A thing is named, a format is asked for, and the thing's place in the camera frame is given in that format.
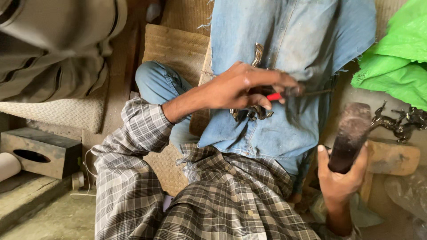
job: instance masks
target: hammer head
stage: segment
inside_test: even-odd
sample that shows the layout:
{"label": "hammer head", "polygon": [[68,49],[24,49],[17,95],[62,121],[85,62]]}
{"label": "hammer head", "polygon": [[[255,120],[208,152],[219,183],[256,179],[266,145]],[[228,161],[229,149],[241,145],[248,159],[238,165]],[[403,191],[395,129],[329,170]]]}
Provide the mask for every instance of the hammer head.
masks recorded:
{"label": "hammer head", "polygon": [[346,174],[351,169],[368,138],[370,126],[371,107],[369,105],[359,102],[345,105],[328,164],[331,171]]}

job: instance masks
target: person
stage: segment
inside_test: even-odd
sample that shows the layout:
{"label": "person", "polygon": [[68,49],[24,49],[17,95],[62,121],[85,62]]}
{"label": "person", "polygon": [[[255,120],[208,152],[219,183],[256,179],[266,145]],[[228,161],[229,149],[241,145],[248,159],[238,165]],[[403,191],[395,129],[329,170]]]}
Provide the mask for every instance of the person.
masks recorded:
{"label": "person", "polygon": [[108,42],[128,14],[148,2],[152,20],[160,11],[156,0],[0,0],[0,101],[93,93],[107,77]]}
{"label": "person", "polygon": [[[287,203],[292,181],[275,160],[222,153],[198,147],[188,133],[190,114],[200,109],[271,108],[257,86],[297,86],[286,73],[242,62],[210,82],[192,88],[168,66],[145,62],[137,71],[141,98],[128,101],[124,124],[102,144],[97,156],[96,239],[360,239],[352,224],[349,199],[362,184],[365,144],[351,170],[328,168],[324,146],[317,148],[326,224],[306,223]],[[165,192],[143,157],[161,152],[171,141],[186,163],[188,185],[163,212]]]}

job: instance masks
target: checkered shirt sleeve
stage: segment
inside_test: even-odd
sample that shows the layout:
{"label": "checkered shirt sleeve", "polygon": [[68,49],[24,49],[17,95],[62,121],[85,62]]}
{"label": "checkered shirt sleeve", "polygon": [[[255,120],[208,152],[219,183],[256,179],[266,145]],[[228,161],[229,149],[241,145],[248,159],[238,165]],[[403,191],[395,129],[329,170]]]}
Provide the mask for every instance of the checkered shirt sleeve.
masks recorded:
{"label": "checkered shirt sleeve", "polygon": [[292,182],[276,162],[181,145],[189,185],[164,213],[164,192],[143,160],[169,143],[161,106],[126,103],[124,125],[92,148],[98,156],[96,239],[359,239],[310,226],[287,204]]}

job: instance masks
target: knee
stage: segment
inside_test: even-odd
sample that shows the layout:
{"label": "knee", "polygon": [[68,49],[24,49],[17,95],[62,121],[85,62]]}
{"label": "knee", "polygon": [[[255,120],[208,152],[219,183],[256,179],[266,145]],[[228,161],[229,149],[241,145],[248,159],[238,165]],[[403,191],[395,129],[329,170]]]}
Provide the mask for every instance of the knee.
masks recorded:
{"label": "knee", "polygon": [[155,61],[147,61],[141,64],[136,73],[135,81],[139,89],[144,89],[144,86],[151,86],[160,81],[164,77],[164,67]]}

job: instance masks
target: green tarp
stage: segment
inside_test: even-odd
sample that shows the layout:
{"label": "green tarp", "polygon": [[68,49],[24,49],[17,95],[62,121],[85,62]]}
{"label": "green tarp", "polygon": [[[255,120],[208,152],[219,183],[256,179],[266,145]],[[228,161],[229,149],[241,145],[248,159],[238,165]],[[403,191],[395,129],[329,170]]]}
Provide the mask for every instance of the green tarp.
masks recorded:
{"label": "green tarp", "polygon": [[427,0],[409,0],[389,20],[387,35],[369,48],[351,81],[427,111]]}

